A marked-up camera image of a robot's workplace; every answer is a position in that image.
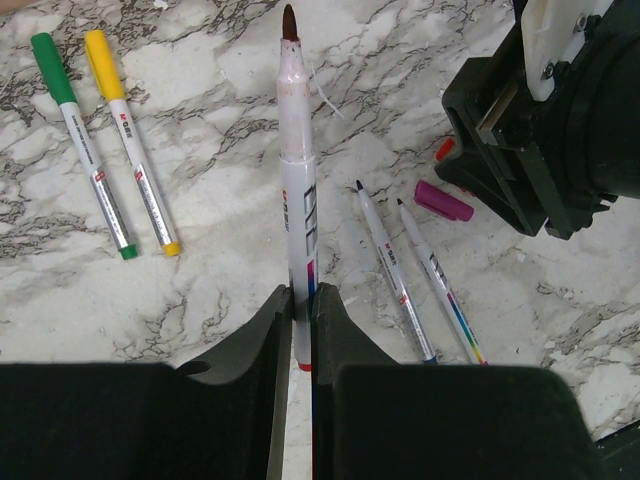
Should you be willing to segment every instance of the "red marker cap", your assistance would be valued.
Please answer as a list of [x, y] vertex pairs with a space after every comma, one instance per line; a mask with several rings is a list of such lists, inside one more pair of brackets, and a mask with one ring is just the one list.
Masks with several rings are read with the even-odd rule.
[[453, 140], [453, 138], [451, 137], [447, 138], [442, 144], [442, 146], [440, 147], [440, 150], [438, 150], [438, 153], [436, 153], [436, 160], [440, 162], [445, 158], [447, 158], [449, 154], [453, 151], [455, 146], [456, 146], [456, 142]]

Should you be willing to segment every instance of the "yellow marker cap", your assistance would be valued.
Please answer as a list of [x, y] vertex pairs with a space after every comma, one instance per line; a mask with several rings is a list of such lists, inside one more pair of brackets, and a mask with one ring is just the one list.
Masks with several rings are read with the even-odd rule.
[[180, 247], [180, 244], [178, 242], [163, 245], [162, 248], [164, 248], [164, 253], [169, 257], [174, 257], [182, 252], [182, 247]]
[[124, 100], [124, 90], [111, 57], [107, 37], [102, 30], [91, 30], [84, 36], [85, 51], [102, 96], [111, 100]]

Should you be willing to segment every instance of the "yellow marker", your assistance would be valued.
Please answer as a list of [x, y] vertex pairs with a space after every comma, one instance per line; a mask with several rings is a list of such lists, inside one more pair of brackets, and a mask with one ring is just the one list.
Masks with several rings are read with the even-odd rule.
[[133, 125], [131, 112], [125, 101], [125, 94], [118, 78], [118, 71], [111, 57], [107, 38], [102, 30], [92, 30], [85, 37], [85, 49], [89, 57], [91, 70], [100, 89], [100, 93], [109, 103], [111, 115], [116, 121], [120, 138], [127, 150], [129, 163], [133, 168], [142, 200], [151, 217], [153, 229], [164, 253], [178, 255], [182, 249], [171, 225], [171, 219], [160, 197], [158, 186], [151, 174], [147, 156], [144, 153], [140, 137]]

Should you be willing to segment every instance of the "white marker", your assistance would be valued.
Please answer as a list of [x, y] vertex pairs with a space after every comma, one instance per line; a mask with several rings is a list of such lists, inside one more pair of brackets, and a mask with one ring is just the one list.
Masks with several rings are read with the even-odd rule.
[[358, 195], [360, 196], [362, 210], [364, 211], [364, 216], [369, 224], [369, 230], [371, 230], [373, 243], [376, 245], [378, 256], [384, 265], [385, 272], [387, 272], [387, 278], [389, 279], [389, 283], [393, 289], [393, 294], [409, 322], [411, 333], [414, 336], [414, 340], [422, 356], [422, 361], [424, 363], [436, 364], [435, 350], [427, 338], [422, 321], [418, 316], [418, 310], [411, 299], [411, 294], [409, 293], [409, 289], [404, 281], [400, 265], [398, 265], [398, 261], [393, 253], [393, 245], [391, 245], [389, 234], [382, 225], [382, 220], [380, 220], [378, 212], [376, 212], [369, 195], [367, 195], [367, 192], [362, 188], [360, 180], [356, 182], [356, 185], [358, 186]]
[[158, 186], [151, 174], [147, 156], [140, 143], [140, 137], [133, 124], [124, 90], [107, 44], [107, 37], [102, 30], [92, 30], [85, 35], [85, 41], [89, 65], [93, 70], [100, 93], [109, 103], [111, 115], [118, 126], [129, 163], [133, 167], [133, 175], [149, 218], [151, 218], [158, 242], [166, 255], [170, 257], [178, 255], [181, 252], [180, 243], [173, 230], [173, 225], [171, 225], [171, 219], [162, 202]]
[[309, 75], [291, 5], [284, 9], [282, 32], [277, 87], [284, 224], [295, 303], [293, 346], [300, 368], [311, 371], [309, 320], [318, 287], [316, 157], [311, 147]]
[[138, 251], [129, 238], [129, 232], [122, 220], [113, 193], [109, 188], [107, 176], [102, 168], [98, 152], [93, 146], [93, 142], [82, 122], [82, 115], [80, 114], [75, 93], [73, 93], [69, 77], [65, 72], [62, 59], [53, 43], [53, 39], [48, 33], [38, 33], [31, 37], [31, 45], [33, 46], [33, 55], [42, 72], [44, 83], [47, 85], [51, 97], [60, 107], [71, 139], [78, 149], [80, 162], [91, 181], [93, 192], [98, 199], [100, 209], [116, 247], [124, 260], [135, 258], [138, 256]]
[[469, 359], [475, 364], [488, 365], [486, 357], [482, 353], [482, 350], [480, 350], [478, 339], [473, 333], [473, 330], [471, 330], [464, 313], [462, 313], [462, 309], [460, 305], [458, 305], [458, 301], [449, 287], [447, 277], [444, 275], [433, 250], [422, 236], [422, 233], [420, 233], [415, 218], [409, 213], [409, 210], [404, 206], [402, 200], [398, 200], [398, 205], [400, 206], [402, 223], [404, 223], [404, 227], [407, 229], [411, 244], [420, 260], [422, 271], [431, 281], [431, 285], [433, 285], [438, 299], [447, 312], [447, 316], [458, 334]]

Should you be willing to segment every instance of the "white marble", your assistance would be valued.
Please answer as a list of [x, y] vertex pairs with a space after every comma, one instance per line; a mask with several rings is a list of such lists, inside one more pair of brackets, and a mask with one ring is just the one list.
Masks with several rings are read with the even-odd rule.
[[[441, 95], [512, 24], [506, 1], [293, 0], [313, 96], [320, 277], [354, 321], [413, 361], [354, 193], [378, 202], [429, 333], [463, 361], [415, 266], [395, 198], [441, 184]], [[275, 74], [284, 2], [41, 1], [0, 18], [0, 361], [179, 364], [234, 331], [287, 281]], [[107, 31], [184, 246], [164, 257], [83, 53]], [[52, 32], [142, 256], [123, 262], [29, 38]], [[457, 189], [447, 190], [462, 196]], [[475, 199], [468, 224], [411, 206], [496, 364], [542, 365], [573, 388], [594, 437], [640, 417], [640, 220], [620, 201], [563, 242], [524, 238]], [[309, 378], [292, 371], [285, 478], [310, 478]]]

